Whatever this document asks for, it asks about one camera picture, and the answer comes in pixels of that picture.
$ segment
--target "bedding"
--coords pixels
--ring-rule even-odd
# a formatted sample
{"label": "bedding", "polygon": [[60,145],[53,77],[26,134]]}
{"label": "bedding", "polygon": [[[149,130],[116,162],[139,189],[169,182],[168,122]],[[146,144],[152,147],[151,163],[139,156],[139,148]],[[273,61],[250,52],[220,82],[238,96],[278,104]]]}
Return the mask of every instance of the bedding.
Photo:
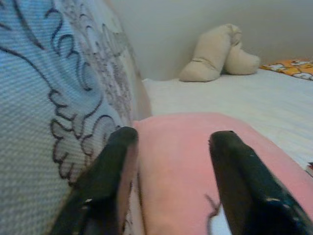
{"label": "bedding", "polygon": [[313,81],[313,60],[281,60],[261,68]]}
{"label": "bedding", "polygon": [[0,0],[0,234],[47,233],[109,135],[149,115],[133,57],[102,0]]}
{"label": "bedding", "polygon": [[302,168],[313,161],[313,85],[268,70],[209,83],[144,80],[154,116],[218,112],[250,124]]}
{"label": "bedding", "polygon": [[221,130],[233,130],[251,146],[313,220],[311,177],[244,122],[216,113],[184,113],[150,117],[134,126],[147,235],[212,234],[210,220],[220,200],[208,140]]}

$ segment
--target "pink cloth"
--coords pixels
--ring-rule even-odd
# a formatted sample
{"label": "pink cloth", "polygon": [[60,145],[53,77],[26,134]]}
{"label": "pink cloth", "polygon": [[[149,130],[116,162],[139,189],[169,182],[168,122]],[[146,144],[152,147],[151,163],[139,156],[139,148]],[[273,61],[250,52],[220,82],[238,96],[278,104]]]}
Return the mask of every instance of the pink cloth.
{"label": "pink cloth", "polygon": [[313,220],[312,178],[249,125],[221,114],[196,113],[150,117],[134,126],[147,235],[209,234],[208,216],[219,195],[208,139],[221,130],[233,130],[250,145]]}

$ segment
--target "black plastic object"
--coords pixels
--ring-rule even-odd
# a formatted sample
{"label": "black plastic object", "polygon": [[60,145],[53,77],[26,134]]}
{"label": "black plastic object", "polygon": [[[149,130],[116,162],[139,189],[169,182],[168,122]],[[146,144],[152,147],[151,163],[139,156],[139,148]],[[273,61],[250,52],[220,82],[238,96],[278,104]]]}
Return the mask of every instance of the black plastic object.
{"label": "black plastic object", "polygon": [[77,179],[49,235],[122,233],[130,181],[136,171],[137,154],[133,150],[137,142],[138,133],[131,127],[110,135],[99,156]]}
{"label": "black plastic object", "polygon": [[209,146],[233,235],[313,235],[297,201],[233,131],[213,133]]}

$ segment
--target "white bed sheet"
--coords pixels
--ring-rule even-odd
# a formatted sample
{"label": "white bed sheet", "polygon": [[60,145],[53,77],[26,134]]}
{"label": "white bed sheet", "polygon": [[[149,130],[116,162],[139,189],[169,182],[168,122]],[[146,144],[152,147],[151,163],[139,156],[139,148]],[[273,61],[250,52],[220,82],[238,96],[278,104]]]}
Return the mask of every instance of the white bed sheet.
{"label": "white bed sheet", "polygon": [[[249,123],[302,168],[313,162],[313,82],[277,72],[222,75],[208,83],[144,80],[152,114],[218,112]],[[212,234],[230,235],[223,208]]]}

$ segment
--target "orange patterned fabric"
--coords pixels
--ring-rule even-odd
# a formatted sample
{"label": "orange patterned fabric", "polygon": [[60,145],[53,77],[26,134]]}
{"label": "orange patterned fabric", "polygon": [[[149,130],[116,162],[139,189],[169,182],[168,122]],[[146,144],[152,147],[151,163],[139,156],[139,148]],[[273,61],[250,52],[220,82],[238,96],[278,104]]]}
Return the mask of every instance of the orange patterned fabric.
{"label": "orange patterned fabric", "polygon": [[282,60],[260,68],[313,81],[313,60]]}

